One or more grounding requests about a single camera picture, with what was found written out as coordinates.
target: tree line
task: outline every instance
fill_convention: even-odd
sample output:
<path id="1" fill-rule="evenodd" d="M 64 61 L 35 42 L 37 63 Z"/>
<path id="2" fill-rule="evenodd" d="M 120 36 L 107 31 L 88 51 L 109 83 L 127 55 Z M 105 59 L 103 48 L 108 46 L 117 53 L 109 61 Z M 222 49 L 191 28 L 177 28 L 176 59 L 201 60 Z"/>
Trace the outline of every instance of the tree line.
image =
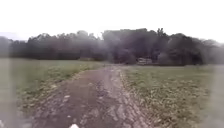
<path id="1" fill-rule="evenodd" d="M 107 30 L 102 37 L 85 31 L 50 36 L 43 33 L 27 41 L 0 37 L 0 56 L 47 60 L 110 61 L 135 64 L 140 58 L 152 65 L 222 64 L 223 45 L 182 33 L 168 35 L 159 28 Z"/>

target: grass field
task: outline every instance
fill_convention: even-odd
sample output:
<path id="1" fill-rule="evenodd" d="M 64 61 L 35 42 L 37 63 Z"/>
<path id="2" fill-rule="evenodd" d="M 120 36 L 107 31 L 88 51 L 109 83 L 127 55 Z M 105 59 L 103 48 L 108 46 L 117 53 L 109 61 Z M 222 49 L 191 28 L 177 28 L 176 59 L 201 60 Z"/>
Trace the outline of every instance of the grass field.
<path id="1" fill-rule="evenodd" d="M 11 75 L 22 107 L 32 108 L 37 101 L 57 87 L 58 82 L 74 74 L 105 66 L 105 63 L 69 60 L 10 61 Z"/>
<path id="2" fill-rule="evenodd" d="M 126 70 L 128 88 L 159 128 L 195 128 L 211 92 L 211 67 L 140 67 Z"/>

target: dirt road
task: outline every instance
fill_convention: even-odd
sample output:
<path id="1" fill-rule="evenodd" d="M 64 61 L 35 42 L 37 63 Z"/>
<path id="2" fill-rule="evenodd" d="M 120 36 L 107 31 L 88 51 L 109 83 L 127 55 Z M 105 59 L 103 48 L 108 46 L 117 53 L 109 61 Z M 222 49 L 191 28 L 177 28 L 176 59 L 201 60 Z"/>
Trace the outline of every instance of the dirt road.
<path id="1" fill-rule="evenodd" d="M 45 99 L 32 128 L 150 128 L 151 124 L 122 85 L 118 67 L 79 73 Z"/>

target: white sky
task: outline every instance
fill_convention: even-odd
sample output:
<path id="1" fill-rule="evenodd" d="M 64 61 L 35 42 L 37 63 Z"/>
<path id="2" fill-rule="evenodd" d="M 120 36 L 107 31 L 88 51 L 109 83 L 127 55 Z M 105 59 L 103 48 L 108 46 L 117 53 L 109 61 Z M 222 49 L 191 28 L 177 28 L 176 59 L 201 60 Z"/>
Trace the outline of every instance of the white sky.
<path id="1" fill-rule="evenodd" d="M 168 34 L 224 42 L 223 13 L 222 0 L 0 0 L 0 32 L 27 39 L 45 32 L 162 27 Z"/>

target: ground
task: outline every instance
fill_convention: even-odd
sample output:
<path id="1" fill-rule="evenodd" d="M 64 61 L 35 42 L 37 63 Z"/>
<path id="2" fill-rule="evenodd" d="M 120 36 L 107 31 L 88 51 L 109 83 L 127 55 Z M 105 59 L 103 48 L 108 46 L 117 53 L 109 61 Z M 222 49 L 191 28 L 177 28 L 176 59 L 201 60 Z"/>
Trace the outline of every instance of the ground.
<path id="1" fill-rule="evenodd" d="M 33 128 L 150 128 L 150 121 L 125 91 L 118 67 L 80 73 L 39 105 Z"/>
<path id="2" fill-rule="evenodd" d="M 22 128 L 68 128 L 73 123 L 80 128 L 223 126 L 222 66 L 1 62 L 0 120 L 10 128 L 21 122 Z"/>

